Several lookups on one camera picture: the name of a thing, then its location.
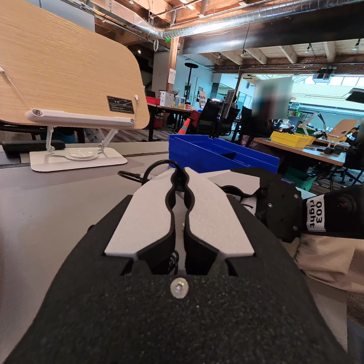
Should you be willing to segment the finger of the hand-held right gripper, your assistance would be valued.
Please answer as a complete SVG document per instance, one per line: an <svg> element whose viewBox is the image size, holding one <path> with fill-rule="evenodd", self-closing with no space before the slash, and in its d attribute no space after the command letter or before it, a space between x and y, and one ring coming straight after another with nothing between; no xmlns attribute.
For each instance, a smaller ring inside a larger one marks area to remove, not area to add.
<svg viewBox="0 0 364 364"><path fill-rule="evenodd" d="M241 204L255 216L257 207L257 198L255 196L243 198Z"/></svg>
<svg viewBox="0 0 364 364"><path fill-rule="evenodd" d="M207 172L206 178L220 188L233 187L247 195L253 195L260 188L259 177L231 170Z"/></svg>

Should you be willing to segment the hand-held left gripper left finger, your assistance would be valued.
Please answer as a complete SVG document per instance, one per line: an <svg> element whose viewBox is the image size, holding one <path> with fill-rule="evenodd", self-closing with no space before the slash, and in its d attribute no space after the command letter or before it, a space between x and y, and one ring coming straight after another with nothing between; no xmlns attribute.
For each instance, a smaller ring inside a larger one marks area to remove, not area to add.
<svg viewBox="0 0 364 364"><path fill-rule="evenodd" d="M144 261L157 275L178 269L175 251L176 171L169 169L142 185L131 197L104 254Z"/></svg>

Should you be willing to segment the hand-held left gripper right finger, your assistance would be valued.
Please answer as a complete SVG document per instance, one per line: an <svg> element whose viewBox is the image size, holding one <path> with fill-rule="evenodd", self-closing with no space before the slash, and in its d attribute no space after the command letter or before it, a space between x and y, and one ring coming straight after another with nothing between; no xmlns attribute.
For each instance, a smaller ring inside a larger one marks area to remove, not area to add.
<svg viewBox="0 0 364 364"><path fill-rule="evenodd" d="M234 172L206 176L190 167L184 168L184 204L187 208L184 223L185 270L188 275L207 275L214 262L228 258L254 255L254 249L239 221L231 201L253 217L236 196L250 198L242 184L234 185L239 177Z"/></svg>

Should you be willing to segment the grey USB hub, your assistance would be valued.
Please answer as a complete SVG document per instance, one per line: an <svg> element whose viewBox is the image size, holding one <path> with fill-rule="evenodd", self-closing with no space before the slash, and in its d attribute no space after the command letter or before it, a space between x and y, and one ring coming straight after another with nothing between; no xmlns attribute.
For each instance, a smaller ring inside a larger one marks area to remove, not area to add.
<svg viewBox="0 0 364 364"><path fill-rule="evenodd" d="M176 171L176 176L172 178L172 181L174 181L176 183L176 190L177 191L184 191L184 186L185 183L187 181L187 177L186 174L184 173L183 169L180 167L180 165L170 159L163 159L163 160L159 160L156 161L154 163L152 163L145 172L140 173L140 174L135 174L132 172L128 172L128 171L118 171L118 175L122 178L134 181L134 182L138 182L141 185L144 185L145 183L147 183L149 180L153 179L151 172L157 167L157 166L161 166L161 165L169 165L172 166L172 170Z"/></svg>

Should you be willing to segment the blue plastic bin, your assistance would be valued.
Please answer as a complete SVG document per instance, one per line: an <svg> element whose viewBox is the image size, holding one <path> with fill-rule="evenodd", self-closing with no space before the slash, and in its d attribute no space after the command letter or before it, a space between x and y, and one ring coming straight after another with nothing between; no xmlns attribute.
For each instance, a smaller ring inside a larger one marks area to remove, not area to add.
<svg viewBox="0 0 364 364"><path fill-rule="evenodd" d="M170 135L169 158L198 173L246 167L277 173L280 163L278 157L207 135Z"/></svg>

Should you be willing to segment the grey desk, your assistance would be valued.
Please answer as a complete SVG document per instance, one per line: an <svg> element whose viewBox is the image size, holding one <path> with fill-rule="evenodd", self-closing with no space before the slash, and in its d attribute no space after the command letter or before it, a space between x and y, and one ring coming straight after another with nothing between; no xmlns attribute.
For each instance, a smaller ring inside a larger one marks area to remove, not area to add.
<svg viewBox="0 0 364 364"><path fill-rule="evenodd" d="M154 275L104 250L130 187L118 167L1 169L1 363L353 363L280 241L234 197L255 250Z"/></svg>

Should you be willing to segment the green plastic bin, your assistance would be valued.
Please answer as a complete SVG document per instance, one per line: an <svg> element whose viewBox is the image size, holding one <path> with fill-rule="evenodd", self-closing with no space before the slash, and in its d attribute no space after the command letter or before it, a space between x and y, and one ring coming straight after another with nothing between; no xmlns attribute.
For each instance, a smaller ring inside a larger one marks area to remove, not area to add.
<svg viewBox="0 0 364 364"><path fill-rule="evenodd" d="M317 179L317 175L289 167L283 178L296 184L299 189L309 192L313 182Z"/></svg>

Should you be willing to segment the wooden table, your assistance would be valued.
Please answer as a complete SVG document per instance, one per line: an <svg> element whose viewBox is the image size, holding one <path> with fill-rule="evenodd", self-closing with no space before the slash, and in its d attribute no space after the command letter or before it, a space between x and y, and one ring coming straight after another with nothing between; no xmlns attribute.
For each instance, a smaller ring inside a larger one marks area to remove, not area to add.
<svg viewBox="0 0 364 364"><path fill-rule="evenodd" d="M255 143L263 144L263 145L271 147L271 148L287 151L287 152L294 153L294 154L297 154L297 155L301 155L301 156L304 156L304 157L308 157L308 158L311 158L311 159L314 159L314 160L317 160L317 161L320 161L320 162L329 163L329 164L335 165L335 166L340 166L341 167L345 163L345 158L346 158L345 153L341 153L339 156L334 156L334 155L329 155L329 154L322 154L321 152L319 152L317 150L309 150L309 149L305 149L305 148L290 147L290 146L287 146L285 144L272 142L271 140L266 139L266 138L254 138L253 141Z"/></svg>
<svg viewBox="0 0 364 364"><path fill-rule="evenodd" d="M173 107L164 107L161 105L153 104L147 102L148 105L148 111L150 113L149 123L148 123L148 142L153 141L153 133L154 133L154 118L155 115L160 112L166 112L166 113L172 113L177 114L179 116L182 116L184 114L191 114L194 110L186 110L186 109L180 109L180 108L173 108Z"/></svg>

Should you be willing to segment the black office chair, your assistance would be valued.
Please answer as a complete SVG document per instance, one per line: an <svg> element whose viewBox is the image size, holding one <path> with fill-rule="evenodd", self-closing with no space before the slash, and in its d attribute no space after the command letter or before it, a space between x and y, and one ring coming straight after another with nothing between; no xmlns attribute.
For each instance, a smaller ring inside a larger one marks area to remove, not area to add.
<svg viewBox="0 0 364 364"><path fill-rule="evenodd" d="M229 136L232 130L233 123L239 115L241 109L231 107L226 119L222 119L219 136Z"/></svg>
<svg viewBox="0 0 364 364"><path fill-rule="evenodd" d="M208 135L210 137L214 135L222 106L222 102L207 99L198 119L196 134Z"/></svg>

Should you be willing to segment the yellow plastic bin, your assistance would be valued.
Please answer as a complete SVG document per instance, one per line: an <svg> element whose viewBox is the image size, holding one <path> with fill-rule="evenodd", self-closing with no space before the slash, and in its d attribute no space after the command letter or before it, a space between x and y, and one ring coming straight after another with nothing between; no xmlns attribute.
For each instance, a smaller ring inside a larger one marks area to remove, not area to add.
<svg viewBox="0 0 364 364"><path fill-rule="evenodd" d="M305 148L306 146L312 145L313 141L316 139L313 136L300 134L300 133L280 133L277 131L272 132L271 141L286 145L292 148Z"/></svg>

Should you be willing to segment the wooden book stand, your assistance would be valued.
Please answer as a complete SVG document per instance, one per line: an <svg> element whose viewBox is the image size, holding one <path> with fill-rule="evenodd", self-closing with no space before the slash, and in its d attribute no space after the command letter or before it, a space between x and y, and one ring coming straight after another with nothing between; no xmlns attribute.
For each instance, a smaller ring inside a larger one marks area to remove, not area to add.
<svg viewBox="0 0 364 364"><path fill-rule="evenodd" d="M33 171L124 165L107 147L121 129L143 129L149 112L138 62L120 43L27 1L1 1L1 121L46 126ZM54 128L109 129L93 147L53 151Z"/></svg>
<svg viewBox="0 0 364 364"><path fill-rule="evenodd" d="M340 139L345 137L358 124L358 122L359 121L356 119L341 120L326 134L329 141L328 148L334 147Z"/></svg>

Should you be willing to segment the white cardboard box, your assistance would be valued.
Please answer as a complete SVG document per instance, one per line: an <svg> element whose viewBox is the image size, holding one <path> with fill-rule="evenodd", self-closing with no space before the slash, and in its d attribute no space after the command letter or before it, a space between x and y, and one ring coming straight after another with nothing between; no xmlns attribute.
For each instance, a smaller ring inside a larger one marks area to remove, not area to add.
<svg viewBox="0 0 364 364"><path fill-rule="evenodd" d="M160 106L162 107L173 107L174 99L175 99L175 92L174 90L170 91L159 91L160 96Z"/></svg>

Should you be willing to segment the ceiling projector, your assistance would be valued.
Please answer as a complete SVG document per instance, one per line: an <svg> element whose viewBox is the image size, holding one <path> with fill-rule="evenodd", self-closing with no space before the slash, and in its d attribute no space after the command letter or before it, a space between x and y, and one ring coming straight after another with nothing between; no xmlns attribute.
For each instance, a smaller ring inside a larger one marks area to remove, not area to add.
<svg viewBox="0 0 364 364"><path fill-rule="evenodd" d="M332 78L334 69L331 67L321 68L318 72L312 75L312 80L314 83L324 83L328 84Z"/></svg>

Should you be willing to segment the black case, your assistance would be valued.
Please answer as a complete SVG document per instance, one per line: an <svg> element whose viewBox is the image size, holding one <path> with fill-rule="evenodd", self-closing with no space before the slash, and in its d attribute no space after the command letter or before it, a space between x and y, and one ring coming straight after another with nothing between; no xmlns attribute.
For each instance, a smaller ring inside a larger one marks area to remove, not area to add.
<svg viewBox="0 0 364 364"><path fill-rule="evenodd" d="M20 156L21 153L30 152L47 152L47 142L45 140L30 140L30 141L20 141L14 140L10 142L2 142L1 146L5 154L8 157ZM51 141L51 152L64 150L66 144L60 140Z"/></svg>

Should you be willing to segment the silver air duct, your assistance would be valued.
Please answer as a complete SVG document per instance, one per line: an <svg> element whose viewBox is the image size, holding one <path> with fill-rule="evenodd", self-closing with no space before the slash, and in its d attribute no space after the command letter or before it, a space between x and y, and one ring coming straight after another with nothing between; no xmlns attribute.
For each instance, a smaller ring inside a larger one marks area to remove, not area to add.
<svg viewBox="0 0 364 364"><path fill-rule="evenodd" d="M224 30L250 23L274 20L285 16L323 10L329 1L260 1L253 4L222 11L197 20L175 24L167 28L151 25L135 12L129 21L119 16L121 23L157 39L172 39Z"/></svg>

